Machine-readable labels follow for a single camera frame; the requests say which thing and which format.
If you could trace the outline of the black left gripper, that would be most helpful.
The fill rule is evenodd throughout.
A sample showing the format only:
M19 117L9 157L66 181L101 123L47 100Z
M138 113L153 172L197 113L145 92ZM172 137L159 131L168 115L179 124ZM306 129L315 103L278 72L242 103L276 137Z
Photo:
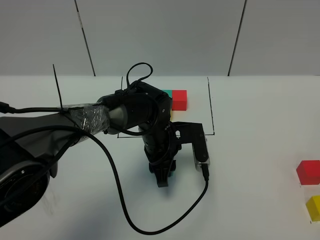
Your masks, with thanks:
M150 171L154 173L159 188L169 186L169 173L176 170L174 157L182 149L183 144L192 145L192 133L195 129L203 130L203 125L194 122L170 121L164 129L157 129L142 137ZM172 162L169 168L160 167L161 164L169 162Z

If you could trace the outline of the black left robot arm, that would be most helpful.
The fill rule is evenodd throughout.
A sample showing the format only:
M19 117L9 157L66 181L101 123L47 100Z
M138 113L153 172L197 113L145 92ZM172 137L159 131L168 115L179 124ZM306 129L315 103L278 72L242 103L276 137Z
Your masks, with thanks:
M95 103L16 109L1 103L0 223L6 225L44 195L58 161L72 146L96 134L140 136L149 171L166 187L183 144L191 144L205 180L209 155L203 126L172 122L172 97L140 80Z

